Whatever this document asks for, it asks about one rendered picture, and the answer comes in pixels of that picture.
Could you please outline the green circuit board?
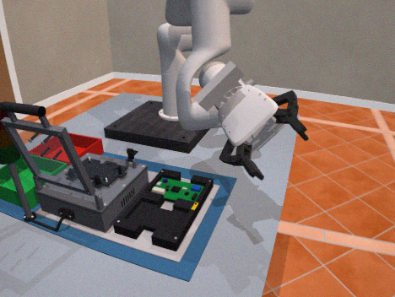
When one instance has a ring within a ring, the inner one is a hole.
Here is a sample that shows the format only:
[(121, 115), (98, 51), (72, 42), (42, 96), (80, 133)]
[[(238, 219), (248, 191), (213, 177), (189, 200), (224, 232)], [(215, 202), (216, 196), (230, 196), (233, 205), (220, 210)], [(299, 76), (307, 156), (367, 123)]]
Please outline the green circuit board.
[(152, 192), (161, 193), (164, 198), (173, 201), (181, 198), (195, 202), (203, 188), (204, 186), (162, 177), (152, 189)]

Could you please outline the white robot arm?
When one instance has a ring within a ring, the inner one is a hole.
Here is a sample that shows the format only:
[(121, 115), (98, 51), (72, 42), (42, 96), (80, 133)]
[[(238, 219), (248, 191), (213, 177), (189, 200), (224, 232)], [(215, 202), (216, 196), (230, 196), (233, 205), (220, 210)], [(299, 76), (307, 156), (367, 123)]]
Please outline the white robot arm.
[[(219, 105), (221, 100), (227, 101), (222, 97), (234, 94), (235, 87), (255, 82), (240, 80), (245, 74), (232, 61), (207, 64), (199, 74), (202, 89), (191, 98), (192, 80), (205, 63), (230, 50), (230, 14), (248, 14), (253, 5), (254, 0), (166, 0), (168, 23), (157, 30), (163, 101), (160, 118), (179, 121), (188, 131), (222, 127)], [(187, 60), (181, 54), (184, 51), (191, 51)]]

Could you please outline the red bin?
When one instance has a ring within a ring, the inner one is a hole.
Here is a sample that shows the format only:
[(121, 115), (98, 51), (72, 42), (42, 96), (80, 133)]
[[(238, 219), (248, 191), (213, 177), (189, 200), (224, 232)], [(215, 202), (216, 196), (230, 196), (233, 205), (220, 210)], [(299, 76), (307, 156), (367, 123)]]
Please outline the red bin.
[[(101, 155), (104, 153), (101, 138), (92, 138), (83, 135), (68, 133), (79, 158), (87, 153)], [(98, 141), (97, 141), (98, 140)]]

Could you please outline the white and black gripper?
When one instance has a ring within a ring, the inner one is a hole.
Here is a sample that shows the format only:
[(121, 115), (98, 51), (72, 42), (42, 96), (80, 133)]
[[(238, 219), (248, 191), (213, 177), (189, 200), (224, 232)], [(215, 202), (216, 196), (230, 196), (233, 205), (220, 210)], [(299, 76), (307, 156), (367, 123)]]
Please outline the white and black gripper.
[[(227, 101), (223, 103), (221, 100), (219, 105), (219, 121), (228, 138), (219, 159), (229, 165), (243, 166), (252, 178), (256, 176), (262, 181), (264, 176), (251, 160), (251, 155), (286, 124), (290, 124), (305, 141), (309, 139), (305, 134), (306, 127), (297, 118), (297, 95), (291, 90), (270, 98), (251, 85), (233, 89), (236, 92), (232, 94), (231, 89), (230, 97), (224, 96)], [(278, 108), (286, 103), (287, 109)], [(236, 153), (231, 155), (235, 147)]]

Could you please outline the green bin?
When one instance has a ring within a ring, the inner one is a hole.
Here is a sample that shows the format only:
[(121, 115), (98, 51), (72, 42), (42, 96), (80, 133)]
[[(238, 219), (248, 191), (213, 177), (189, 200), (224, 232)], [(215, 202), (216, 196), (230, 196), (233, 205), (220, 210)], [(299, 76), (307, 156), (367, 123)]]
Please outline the green bin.
[[(15, 161), (15, 164), (19, 173), (19, 178), (24, 188), (25, 196), (30, 205), (30, 209), (32, 209), (39, 203), (38, 197), (35, 193), (36, 187), (32, 177), (33, 174), (22, 157), (20, 157), (19, 160)], [(20, 206), (22, 208), (21, 202), (19, 200), (19, 195), (16, 191), (8, 165), (0, 168), (0, 184), (0, 199)]]

